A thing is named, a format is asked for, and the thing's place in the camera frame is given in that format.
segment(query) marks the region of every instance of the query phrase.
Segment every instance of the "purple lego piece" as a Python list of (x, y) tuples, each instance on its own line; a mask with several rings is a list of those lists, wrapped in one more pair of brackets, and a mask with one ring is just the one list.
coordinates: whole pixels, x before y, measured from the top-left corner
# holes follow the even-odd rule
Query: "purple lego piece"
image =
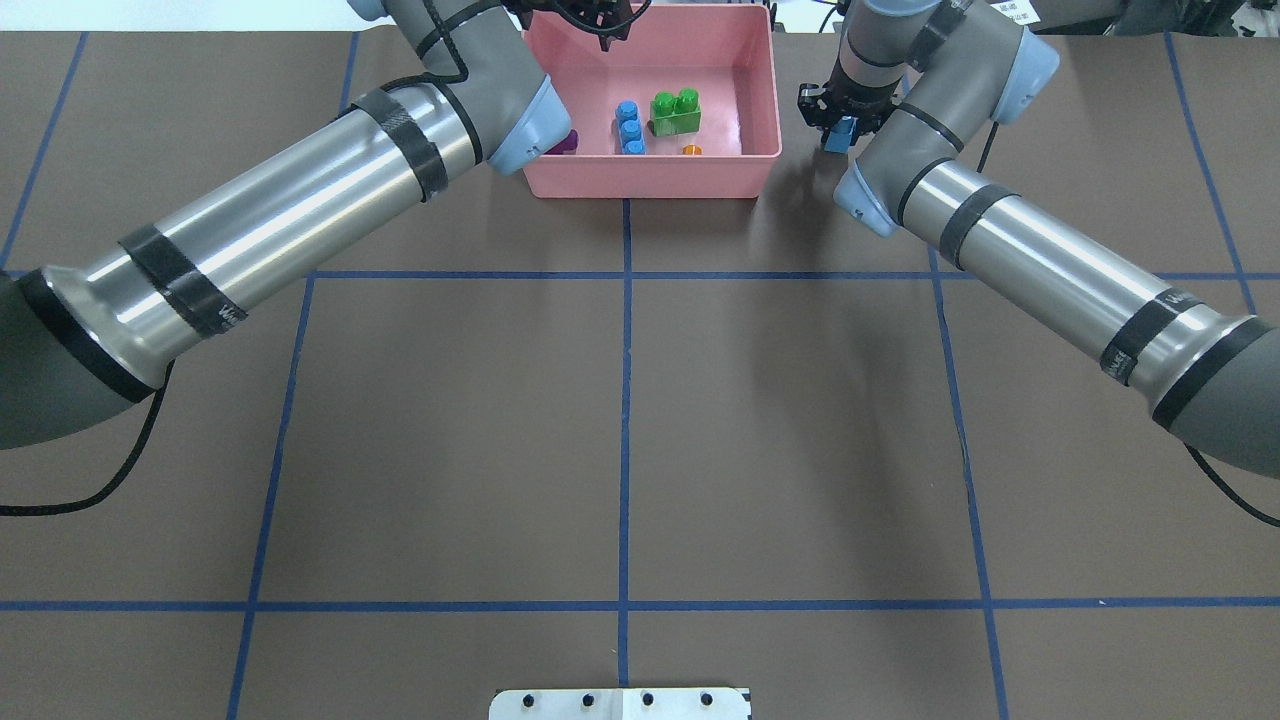
[(547, 151), (547, 155), (572, 155), (577, 150), (577, 131), (570, 129), (568, 136), (559, 141), (556, 147)]

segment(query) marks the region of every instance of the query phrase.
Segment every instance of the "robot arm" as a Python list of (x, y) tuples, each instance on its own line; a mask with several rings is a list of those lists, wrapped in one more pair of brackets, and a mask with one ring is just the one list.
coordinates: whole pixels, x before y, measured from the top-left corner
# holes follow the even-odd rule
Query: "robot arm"
[[(924, 74), (895, 106), (908, 65)], [(810, 124), (851, 118), (855, 136), (876, 133), (836, 190), (841, 208), (973, 273), (1138, 389), (1187, 445), (1280, 477), (1280, 331), (1219, 314), (955, 160), (1056, 68), (1052, 49), (982, 0), (856, 0), (831, 79), (799, 101)]]
[(366, 94), (87, 268), (17, 282), (0, 273), (0, 448), (127, 410), (179, 354), (474, 165), (513, 173), (568, 133), (567, 110), (498, 3), (383, 5), (444, 74)]

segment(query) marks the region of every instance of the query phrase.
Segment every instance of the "pink plastic bin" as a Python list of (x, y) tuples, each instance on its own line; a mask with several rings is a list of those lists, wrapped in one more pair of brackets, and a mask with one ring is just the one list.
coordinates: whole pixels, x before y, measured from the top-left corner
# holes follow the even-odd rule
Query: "pink plastic bin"
[[(538, 197), (756, 197), (782, 151), (769, 12), (764, 5), (652, 5), (625, 42), (602, 53), (595, 36), (550, 13), (525, 33), (579, 133), (576, 155), (525, 168)], [(613, 110), (659, 91), (698, 90), (701, 127), (654, 137), (648, 155), (622, 155)], [(701, 155), (681, 155), (698, 145)]]

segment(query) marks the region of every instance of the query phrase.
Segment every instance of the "black tape band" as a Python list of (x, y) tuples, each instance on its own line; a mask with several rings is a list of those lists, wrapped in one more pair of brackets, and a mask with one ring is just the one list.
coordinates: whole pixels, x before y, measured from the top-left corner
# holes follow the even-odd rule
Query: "black tape band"
[(964, 268), (960, 266), (960, 246), (964, 245), (964, 238), (992, 205), (1011, 196), (1018, 196), (1018, 193), (1002, 184), (991, 183), (966, 197), (956, 208), (956, 211), (951, 214), (947, 225), (942, 228), (942, 237), (938, 238), (938, 252), (955, 265), (957, 270), (963, 270)]
[(433, 83), (433, 87), (440, 91), (440, 95), (449, 101), (449, 106), (462, 120), (462, 127), (467, 131), (467, 137), (471, 138), (471, 150), (475, 152), (476, 165), (484, 163), (484, 145), (480, 143), (480, 133), (476, 132), (475, 123), (471, 122), (471, 115), (467, 114), (467, 109), (462, 106), (458, 96), (449, 90), (449, 86), (443, 82)]
[(933, 132), (941, 135), (942, 140), (950, 142), (951, 147), (956, 149), (956, 152), (964, 151), (964, 141), (960, 140), (960, 136), (951, 132), (951, 128), (938, 122), (938, 119), (934, 118), (933, 115), (925, 113), (924, 110), (916, 108), (915, 105), (911, 105), (910, 102), (902, 102), (897, 106), (897, 109), (905, 111), (908, 115), (911, 115), (913, 118), (933, 128)]
[[(453, 32), (458, 29), (462, 23), (485, 10), (498, 8), (499, 5), (502, 5), (502, 0), (480, 0), (480, 3), (472, 3), (457, 13), (453, 13), (449, 15), (449, 19), (444, 20), (444, 32)], [(413, 51), (417, 53), (417, 58), (420, 60), (425, 59), (426, 54), (431, 51), (431, 47), (435, 47), (435, 44), (444, 37), (444, 32), (440, 32), (440, 28), (434, 27), (431, 28), (431, 32), (426, 33), (426, 37), (417, 44), (417, 47), (415, 47)]]
[(1156, 411), (1151, 414), (1151, 419), (1167, 430), (1178, 420), (1178, 416), (1181, 415), (1187, 404), (1196, 397), (1201, 388), (1213, 379), (1213, 375), (1219, 370), (1243, 352), (1245, 347), (1253, 345), (1253, 341), (1274, 329), (1274, 327), (1260, 318), (1249, 318), (1231, 328), (1231, 332), (1226, 333), (1226, 337), (1213, 343), (1213, 347), (1210, 347), (1204, 355), (1199, 356), (1199, 360), (1183, 373), (1183, 377), (1178, 378), (1174, 387), (1169, 388), (1165, 397), (1156, 405)]
[(937, 160), (925, 165), (923, 170), (915, 173), (915, 177), (911, 178), (911, 182), (906, 184), (906, 190), (902, 191), (902, 200), (900, 200), (897, 204), (897, 224), (900, 225), (904, 224), (902, 215), (906, 214), (906, 201), (910, 200), (911, 193), (915, 192), (915, 186), (920, 184), (920, 181), (924, 179), (924, 176), (932, 173), (933, 168), (937, 168), (938, 165), (948, 160), (951, 160), (951, 158), (938, 158)]
[(27, 300), (27, 306), (40, 318), (45, 328), (72, 357), (79, 361), (95, 378), (111, 388), (129, 402), (142, 402), (154, 388), (133, 377), (119, 363), (115, 361), (102, 347), (93, 341), (81, 327), (79, 322), (67, 310), (63, 301), (49, 290), (44, 273), (40, 270), (27, 273), (18, 281), (18, 288)]
[(155, 225), (129, 233), (120, 247), (200, 337), (221, 334), (248, 316)]
[(422, 202), (449, 186), (449, 174), (444, 169), (444, 159), (434, 142), (426, 138), (422, 128), (413, 122), (408, 110), (384, 90), (370, 90), (355, 102), (383, 128), (396, 147), (408, 160), (417, 184), (422, 187)]
[(886, 68), (887, 69), (887, 68), (896, 68), (896, 67), (899, 67), (899, 65), (902, 64), (902, 60), (899, 60), (896, 63), (879, 63), (879, 61), (872, 60), (867, 55), (863, 55), (861, 53), (858, 51), (856, 47), (854, 47), (854, 36), (849, 36), (849, 49), (854, 53), (854, 58), (858, 58), (859, 60), (867, 63), (868, 65), (870, 65), (873, 68)]
[(1147, 301), (1120, 327), (1116, 336), (1107, 343), (1106, 350), (1102, 351), (1102, 356), (1098, 359), (1102, 372), (1120, 384), (1128, 386), (1129, 375), (1138, 366), (1138, 355), (1179, 315), (1197, 305), (1203, 305), (1203, 301), (1176, 287), (1171, 287)]
[(925, 20), (924, 27), (911, 40), (911, 47), (906, 53), (906, 61), (919, 72), (929, 69), (929, 59), (942, 47), (942, 44), (951, 37), (951, 33), (964, 22), (964, 14), (969, 12), (973, 0), (943, 0), (938, 3), (933, 14)]
[(453, 113), (458, 115), (458, 120), (462, 122), (462, 128), (467, 131), (467, 137), (471, 138), (471, 151), (475, 152), (475, 164), (479, 165), (484, 161), (484, 145), (480, 143), (480, 133), (476, 132), (476, 124), (471, 122), (471, 115), (467, 114), (466, 106), (458, 100), (458, 96), (453, 94), (448, 83), (433, 82), (429, 73), (422, 73), (420, 76), (408, 76), (393, 79), (381, 86), (383, 92), (390, 92), (393, 90), (399, 90), (402, 87), (413, 87), (419, 85), (430, 85), (435, 90), (440, 91), (440, 95), (449, 102), (453, 108)]

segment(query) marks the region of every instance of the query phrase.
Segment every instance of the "grid line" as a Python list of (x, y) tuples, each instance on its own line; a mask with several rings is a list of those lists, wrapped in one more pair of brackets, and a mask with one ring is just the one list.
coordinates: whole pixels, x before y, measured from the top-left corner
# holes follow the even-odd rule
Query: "grid line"
[(284, 387), (284, 406), (280, 410), (280, 425), (275, 437), (275, 456), (271, 460), (271, 478), (266, 486), (266, 501), (262, 503), (262, 525), (257, 536), (257, 551), (253, 553), (253, 574), (250, 578), (248, 600), (244, 603), (244, 623), (241, 628), (239, 650), (236, 653), (236, 671), (232, 675), (232, 689), (227, 700), (227, 720), (234, 720), (239, 712), (241, 689), (244, 687), (244, 669), (248, 665), (250, 644), (253, 641), (253, 620), (257, 615), (257, 597), (262, 587), (262, 569), (266, 565), (266, 544), (271, 537), (271, 518), (275, 512), (275, 493), (280, 484), (280, 469), (284, 465), (284, 438), (289, 432), (289, 418), (293, 414), (293, 396), (297, 389), (298, 364), (302, 360), (302, 343), (307, 334), (307, 320), (311, 315), (311, 297), (315, 293), (315, 278), (307, 275), (302, 293), (302, 309), (298, 313), (298, 331), (293, 340), (293, 356), (289, 359), (289, 377)]
[(1187, 120), (1187, 133), (1192, 138), (1192, 149), (1196, 150), (1196, 161), (1199, 163), (1201, 174), (1204, 176), (1204, 187), (1208, 188), (1210, 201), (1213, 204), (1213, 214), (1217, 217), (1217, 225), (1222, 229), (1222, 241), (1226, 243), (1226, 252), (1231, 256), (1231, 266), (1235, 268), (1235, 277), (1240, 283), (1240, 292), (1244, 295), (1244, 305), (1251, 315), (1258, 313), (1253, 302), (1253, 292), (1249, 290), (1249, 281), (1244, 277), (1244, 265), (1240, 263), (1240, 254), (1235, 249), (1235, 238), (1231, 237), (1231, 225), (1226, 222), (1226, 211), (1222, 209), (1222, 200), (1217, 195), (1217, 184), (1213, 182), (1213, 172), (1208, 168), (1208, 159), (1204, 158), (1204, 149), (1201, 146), (1199, 133), (1196, 132), (1196, 119), (1192, 117), (1192, 106), (1187, 100), (1187, 87), (1183, 85), (1183, 72), (1178, 65), (1178, 51), (1174, 49), (1174, 36), (1165, 31), (1165, 50), (1169, 54), (1169, 68), (1174, 73), (1174, 86), (1178, 88), (1178, 101), (1183, 106), (1183, 119)]
[[(984, 610), (983, 598), (896, 600), (512, 600), (512, 601), (259, 601), (257, 614), (502, 614), (502, 612), (902, 612)], [(0, 612), (244, 612), (243, 601), (9, 600)], [(996, 597), (993, 610), (1124, 610), (1276, 607), (1280, 596)]]
[[(20, 274), (19, 270), (9, 270)], [(1152, 273), (1165, 281), (1280, 281), (1280, 273), (1198, 273), (1167, 272)], [(668, 282), (668, 281), (916, 281), (943, 282), (977, 281), (970, 273), (956, 270), (799, 270), (799, 272), (758, 272), (758, 270), (316, 270), (312, 273), (321, 281), (623, 281)]]
[(342, 115), (351, 105), (351, 79), (356, 76), (356, 54), (360, 53), (360, 33), (351, 33), (347, 45), (347, 69), (342, 74), (342, 95), (338, 96), (338, 114)]
[(14, 210), (13, 222), (9, 224), (9, 233), (5, 236), (4, 246), (0, 247), (0, 270), (4, 270), (5, 263), (9, 261), (9, 254), (13, 252), (13, 245), (18, 240), (18, 232), (22, 229), (22, 217), (27, 213), (27, 202), (31, 201), (31, 195), (36, 190), (36, 178), (40, 177), (40, 167), (44, 165), (45, 154), (49, 152), (49, 145), (54, 140), (54, 128), (58, 127), (63, 106), (67, 105), (67, 96), (70, 94), (72, 82), (76, 79), (76, 70), (79, 68), (87, 42), (88, 33), (82, 32), (79, 40), (76, 42), (76, 53), (72, 54), (72, 61), (67, 67), (67, 74), (63, 77), (63, 87), (58, 91), (58, 101), (54, 102), (54, 111), (49, 114), (49, 124), (45, 126), (45, 135), (40, 138), (40, 146), (36, 149), (36, 159), (31, 164), (31, 172), (27, 173), (27, 183), (22, 187), (22, 195), (18, 197), (18, 209)]
[(933, 270), (933, 300), (938, 314), (938, 332), (942, 336), (942, 359), (947, 368), (947, 388), (951, 395), (951, 414), (960, 439), (960, 460), (964, 468), (965, 492), (969, 498), (969, 530), (973, 534), (973, 556), (978, 566), (978, 591), (982, 593), (982, 616), (987, 626), (987, 652), (991, 657), (991, 676), (996, 691), (996, 710), (1000, 720), (1009, 720), (1009, 698), (1005, 692), (1005, 671), (1000, 659), (1000, 637), (996, 633), (996, 612), (991, 602), (991, 580), (987, 574), (987, 552), (982, 542), (982, 521), (978, 516), (978, 492), (973, 483), (973, 464), (969, 456), (969, 436), (964, 425), (964, 407), (960, 404), (960, 383), (956, 377), (955, 355), (951, 348), (951, 328), (947, 325), (946, 299), (938, 254), (928, 249), (929, 269)]
[(631, 684), (631, 200), (622, 201), (622, 418), (618, 462), (618, 687)]

